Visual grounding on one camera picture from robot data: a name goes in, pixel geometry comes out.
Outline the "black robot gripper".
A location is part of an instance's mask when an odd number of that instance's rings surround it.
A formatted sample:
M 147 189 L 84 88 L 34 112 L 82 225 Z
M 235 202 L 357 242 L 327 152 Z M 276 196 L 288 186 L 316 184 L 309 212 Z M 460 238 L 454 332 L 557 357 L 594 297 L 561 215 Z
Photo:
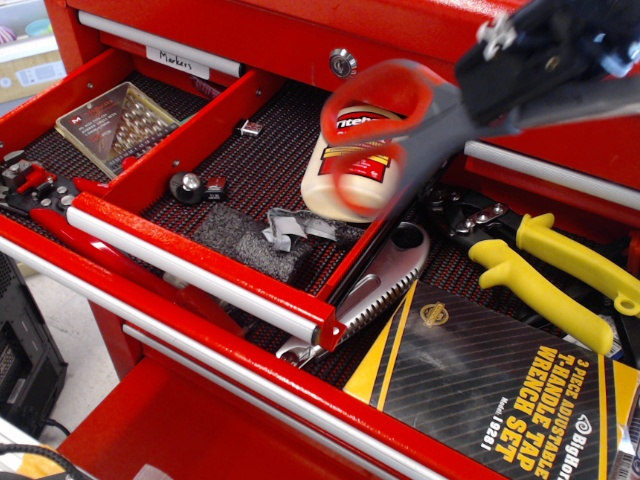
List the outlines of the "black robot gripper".
M 487 124 L 573 81 L 622 78 L 638 62 L 637 1 L 531 1 L 483 23 L 455 76 L 469 115 Z

